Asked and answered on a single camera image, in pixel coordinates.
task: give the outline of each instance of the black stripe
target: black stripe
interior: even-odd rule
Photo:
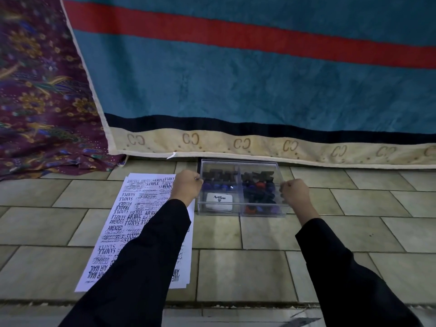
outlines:
[[[414,145],[436,142],[436,134],[371,131],[315,131],[292,125],[231,123],[214,118],[181,118],[163,115],[123,118],[105,113],[105,116],[110,127],[118,127],[130,132],[152,131],[154,129],[179,129],[182,131],[204,130],[219,131],[234,136],[259,135],[270,138],[294,138],[319,143],[365,142]]]

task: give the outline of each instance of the paisley pattern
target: paisley pattern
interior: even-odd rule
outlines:
[[[112,170],[59,0],[0,0],[0,180]]]

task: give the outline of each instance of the artline eraser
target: artline eraser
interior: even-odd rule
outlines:
[[[208,193],[206,196],[206,202],[218,202],[218,203],[230,203],[230,204],[206,204],[206,209],[214,211],[227,211],[230,212],[233,209],[233,196],[222,193]]]

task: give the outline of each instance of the clear plastic box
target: clear plastic box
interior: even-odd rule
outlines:
[[[284,217],[289,210],[277,163],[203,159],[200,176],[199,214]]]

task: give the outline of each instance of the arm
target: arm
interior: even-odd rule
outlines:
[[[129,241],[103,277],[77,302],[60,327],[160,326],[177,257],[191,225],[187,206],[203,184],[184,170],[170,199]]]
[[[313,208],[301,179],[284,183],[282,196],[302,225],[296,238],[328,327],[421,326],[378,275],[356,263]]]

